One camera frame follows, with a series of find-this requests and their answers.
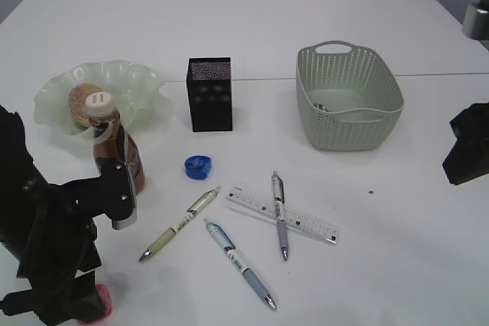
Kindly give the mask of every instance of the bread roll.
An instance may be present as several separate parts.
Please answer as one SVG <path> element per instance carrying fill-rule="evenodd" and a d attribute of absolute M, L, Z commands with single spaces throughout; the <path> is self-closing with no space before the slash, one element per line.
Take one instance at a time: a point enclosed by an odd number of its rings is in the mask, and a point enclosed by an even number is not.
<path fill-rule="evenodd" d="M 71 89 L 70 95 L 68 96 L 68 105 L 70 106 L 73 120 L 75 120 L 76 123 L 84 127 L 90 126 L 85 100 L 92 93 L 101 91 L 102 89 L 92 83 L 83 83 Z"/>

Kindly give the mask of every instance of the plastic bottle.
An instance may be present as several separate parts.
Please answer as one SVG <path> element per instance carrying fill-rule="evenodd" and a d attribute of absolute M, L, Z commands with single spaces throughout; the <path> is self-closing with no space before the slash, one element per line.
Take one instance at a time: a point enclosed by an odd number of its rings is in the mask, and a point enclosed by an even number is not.
<path fill-rule="evenodd" d="M 144 171 L 138 147 L 131 135 L 121 124 L 121 115 L 115 107 L 114 99 L 107 92 L 89 95 L 85 101 L 89 123 L 93 126 L 93 157 L 97 169 L 98 158 L 115 158 L 127 162 L 138 194 L 144 186 Z"/>

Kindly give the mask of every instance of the wavy-edged bowl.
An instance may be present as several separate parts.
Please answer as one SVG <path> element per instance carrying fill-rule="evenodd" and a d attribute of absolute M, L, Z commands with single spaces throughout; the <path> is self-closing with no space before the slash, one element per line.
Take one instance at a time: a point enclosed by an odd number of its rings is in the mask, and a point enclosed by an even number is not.
<path fill-rule="evenodd" d="M 35 95 L 34 120 L 53 126 L 66 135 L 92 138 L 92 128 L 77 124 L 68 106 L 70 90 L 92 83 L 109 92 L 121 113 L 122 124 L 130 128 L 138 111 L 152 109 L 164 81 L 153 70 L 126 60 L 84 63 L 50 79 Z"/>

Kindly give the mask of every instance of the ruler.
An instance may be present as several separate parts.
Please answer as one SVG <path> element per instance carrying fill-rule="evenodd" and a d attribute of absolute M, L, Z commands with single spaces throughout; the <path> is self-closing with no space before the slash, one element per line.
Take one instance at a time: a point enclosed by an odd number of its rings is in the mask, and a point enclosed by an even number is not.
<path fill-rule="evenodd" d="M 226 198 L 244 208 L 251 209 L 270 219 L 276 220 L 275 207 L 271 200 L 263 200 L 240 187 L 233 187 L 226 193 Z M 317 240 L 326 241 L 330 244 L 338 242 L 339 228 L 333 224 L 309 215 L 300 214 L 288 204 L 285 208 L 285 222 L 287 226 L 300 234 Z"/>

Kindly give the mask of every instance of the pen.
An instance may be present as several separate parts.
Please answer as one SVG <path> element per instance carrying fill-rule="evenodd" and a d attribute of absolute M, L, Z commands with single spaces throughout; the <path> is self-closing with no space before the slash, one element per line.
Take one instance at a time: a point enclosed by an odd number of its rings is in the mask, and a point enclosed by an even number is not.
<path fill-rule="evenodd" d="M 216 223 L 211 222 L 209 219 L 204 219 L 206 229 L 214 238 L 215 242 L 224 250 L 225 254 L 229 257 L 233 265 L 243 275 L 249 286 L 257 293 L 258 297 L 273 310 L 277 309 L 275 301 L 268 292 L 267 288 L 261 283 L 259 278 L 253 273 L 253 270 L 243 263 L 236 253 L 236 247 L 229 239 L 228 235 L 222 230 L 222 228 Z"/>
<path fill-rule="evenodd" d="M 275 213 L 277 215 L 277 232 L 280 252 L 283 259 L 289 258 L 289 240 L 287 238 L 287 225 L 285 224 L 285 197 L 283 195 L 283 181 L 277 171 L 272 175 L 272 189 L 274 191 Z"/>
<path fill-rule="evenodd" d="M 183 227 L 185 227 L 189 221 L 194 219 L 196 215 L 198 215 L 212 200 L 215 199 L 215 197 L 219 194 L 219 191 L 221 191 L 221 188 L 216 187 L 215 189 L 202 195 L 190 208 L 188 208 L 186 214 L 180 221 L 169 227 L 146 249 L 146 251 L 139 258 L 139 262 L 144 263 L 148 261 L 156 252 L 161 250 Z"/>

